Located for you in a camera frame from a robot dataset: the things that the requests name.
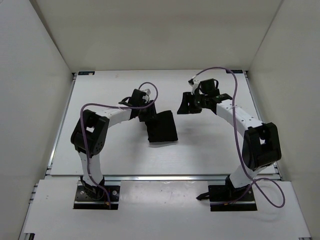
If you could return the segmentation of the black skirt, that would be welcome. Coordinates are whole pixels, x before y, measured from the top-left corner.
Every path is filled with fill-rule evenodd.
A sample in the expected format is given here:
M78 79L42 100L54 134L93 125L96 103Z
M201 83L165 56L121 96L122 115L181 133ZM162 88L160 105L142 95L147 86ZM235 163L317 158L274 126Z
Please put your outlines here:
M145 122L150 143L176 142L178 134L171 110L156 114L155 118Z

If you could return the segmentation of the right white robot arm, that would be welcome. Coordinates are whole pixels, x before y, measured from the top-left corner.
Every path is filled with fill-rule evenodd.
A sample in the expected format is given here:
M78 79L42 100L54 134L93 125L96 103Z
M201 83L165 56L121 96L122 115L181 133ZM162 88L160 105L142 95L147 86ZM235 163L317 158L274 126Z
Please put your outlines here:
M203 109L211 110L226 120L243 138L240 166L229 175L224 195L236 200L242 195L242 188L250 184L259 172L282 157L277 126L254 118L235 104L227 93L220 93L219 82L214 79L188 82L192 90L182 94L179 115L198 114Z

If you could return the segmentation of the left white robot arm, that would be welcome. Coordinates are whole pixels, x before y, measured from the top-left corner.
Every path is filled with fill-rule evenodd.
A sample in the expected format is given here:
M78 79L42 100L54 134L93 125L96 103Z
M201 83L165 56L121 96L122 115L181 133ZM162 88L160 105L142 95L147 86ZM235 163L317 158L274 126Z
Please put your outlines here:
M80 118L70 141L78 152L83 176L81 182L93 199L104 195L104 177L101 172L99 154L102 151L108 129L116 124L138 117L143 110L153 108L149 89L134 89L130 97L116 106L86 103L80 109Z

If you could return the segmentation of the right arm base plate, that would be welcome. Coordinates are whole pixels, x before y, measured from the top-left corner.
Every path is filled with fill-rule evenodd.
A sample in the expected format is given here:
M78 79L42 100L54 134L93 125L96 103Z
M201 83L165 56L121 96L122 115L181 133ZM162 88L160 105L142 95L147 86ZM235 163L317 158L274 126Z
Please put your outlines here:
M224 184L210 184L208 191L196 197L198 201L209 200L211 212L252 212L257 204L252 187L234 188L229 180Z

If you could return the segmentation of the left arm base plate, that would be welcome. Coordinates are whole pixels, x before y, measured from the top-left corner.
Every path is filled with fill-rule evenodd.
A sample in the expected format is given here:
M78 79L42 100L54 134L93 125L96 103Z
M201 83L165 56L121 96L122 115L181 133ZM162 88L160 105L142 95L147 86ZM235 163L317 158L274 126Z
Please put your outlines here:
M103 190L99 189L98 195L95 195L78 183L73 208L76 210L118 210L121 186L106 185L105 189L109 194L110 202Z

